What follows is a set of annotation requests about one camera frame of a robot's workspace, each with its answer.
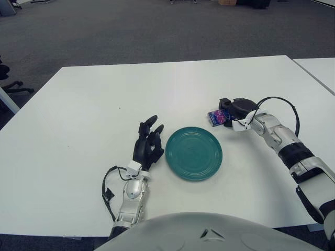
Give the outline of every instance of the snack package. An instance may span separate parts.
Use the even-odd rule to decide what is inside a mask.
[[[212,127],[216,127],[223,124],[226,121],[226,117],[223,110],[211,111],[208,113],[209,121]]]

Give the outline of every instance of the green plate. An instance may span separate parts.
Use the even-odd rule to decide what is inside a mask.
[[[203,180],[219,169],[222,149],[210,132],[199,127],[185,127],[171,135],[165,156],[178,176],[187,180]]]

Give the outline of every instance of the robotic hand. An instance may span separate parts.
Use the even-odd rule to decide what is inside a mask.
[[[270,98],[291,105],[297,119],[295,133],[275,116],[260,109],[260,104]],[[224,126],[233,127],[234,131],[253,129],[276,152],[297,182],[296,192],[307,212],[316,222],[323,224],[330,246],[335,246],[335,174],[297,137],[299,117],[295,107],[280,97],[264,98],[258,104],[244,98],[233,102],[224,98],[220,100],[219,109],[228,117]]]
[[[133,158],[127,168],[115,166],[106,174],[107,176],[111,170],[115,169],[127,171],[126,179],[123,179],[127,181],[123,189],[124,200],[116,218],[113,217],[109,205],[109,201],[114,195],[109,189],[105,191],[106,176],[104,178],[103,199],[114,220],[109,239],[118,236],[143,220],[144,206],[149,195],[149,169],[164,153],[160,139],[164,125],[160,125],[155,131],[150,132],[150,128],[156,120],[157,116],[155,115],[146,122],[140,123],[139,138],[135,143]]]

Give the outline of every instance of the table surface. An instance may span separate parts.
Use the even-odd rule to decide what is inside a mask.
[[[261,137],[213,128],[206,116],[223,97],[273,95],[293,102],[300,139],[334,168],[334,96],[286,56],[60,69],[0,131],[0,233],[108,235],[113,223],[102,179],[111,166],[128,164],[139,122],[154,114],[156,126],[165,126],[163,148],[174,131],[195,126],[218,139],[224,158],[210,179],[189,182],[174,175],[163,155],[150,169],[146,219],[192,211],[269,227],[314,223]],[[286,103],[263,106],[294,129]],[[123,185],[117,173],[107,179],[115,214]]]
[[[335,58],[293,60],[335,95]]]

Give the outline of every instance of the gray carpet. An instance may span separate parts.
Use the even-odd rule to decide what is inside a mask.
[[[168,0],[25,3],[16,16],[0,17],[0,55],[11,68],[10,78],[0,85],[21,80],[24,87],[38,91],[63,66],[281,54],[292,59],[334,57],[334,20],[334,9],[309,0],[272,1],[267,10],[205,0],[174,5]],[[20,107],[31,96],[11,95]],[[0,112],[0,128],[12,116]],[[310,234],[301,227],[281,231],[326,250],[320,232]],[[0,239],[0,251],[94,247],[94,239],[8,235]]]

